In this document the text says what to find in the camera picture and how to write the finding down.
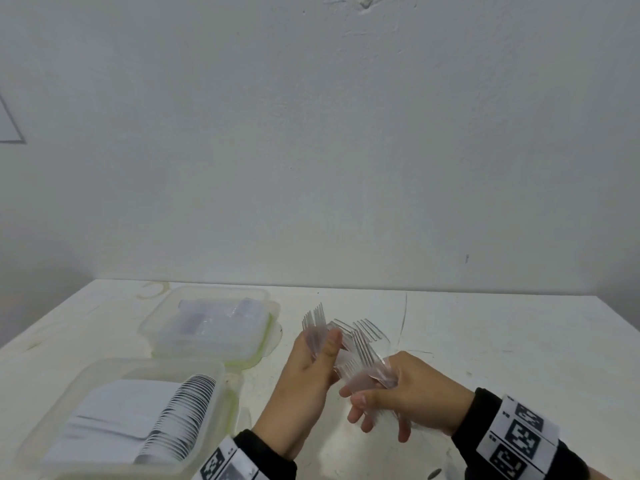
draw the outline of rectangular plastic container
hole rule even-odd
[[[212,306],[215,316],[197,314]],[[247,369],[260,361],[279,312],[265,290],[187,285],[171,291],[138,332],[154,357],[215,358]]]
[[[137,465],[89,462],[43,462],[73,411],[85,396],[104,384],[117,379],[148,379],[184,382],[194,374],[206,374],[222,387],[217,400],[206,411],[194,448],[177,465]],[[15,457],[19,466],[37,469],[42,475],[64,475],[76,478],[113,477],[171,477],[190,479],[197,468],[211,455],[225,435],[234,432],[238,415],[238,396],[242,375],[225,373],[225,366],[217,360],[193,359],[135,359],[108,358],[98,360],[85,368],[69,384],[64,394],[30,432]]]

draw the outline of tabletop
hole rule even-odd
[[[185,283],[91,282],[0,349],[0,477],[37,479],[11,463],[20,443],[78,372],[107,357],[149,357],[140,322]],[[561,427],[590,466],[640,479],[640,332],[593,296],[262,287],[281,307],[276,349],[244,371],[240,396],[255,421],[301,320],[322,302],[327,320],[369,318],[407,350],[471,389],[516,397]],[[301,479],[426,478],[451,441],[391,424],[364,435],[334,387],[296,460]]]

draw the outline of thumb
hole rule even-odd
[[[342,332],[339,329],[330,330],[313,367],[327,376],[331,375],[341,345]]]
[[[402,412],[402,401],[397,389],[368,389],[351,396],[351,403],[359,409],[388,409]]]

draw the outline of black sleeve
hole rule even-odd
[[[249,457],[253,464],[269,480],[294,480],[298,467],[295,462],[285,460],[267,446],[251,430],[245,429],[238,434],[234,441]]]
[[[468,479],[504,480],[505,478],[476,451],[484,434],[491,427],[493,418],[500,411],[501,403],[502,400],[498,396],[486,389],[476,389],[476,396],[467,415],[451,437],[455,446],[460,450],[460,455],[467,462],[466,478]],[[562,441],[558,441],[556,455],[545,480],[567,478],[588,480],[589,468]]]

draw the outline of person's left hand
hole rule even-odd
[[[340,330],[331,330],[322,352],[313,362],[302,332],[271,398],[253,427],[253,432],[272,450],[293,460],[324,409],[326,393],[338,380],[335,359],[342,344]]]

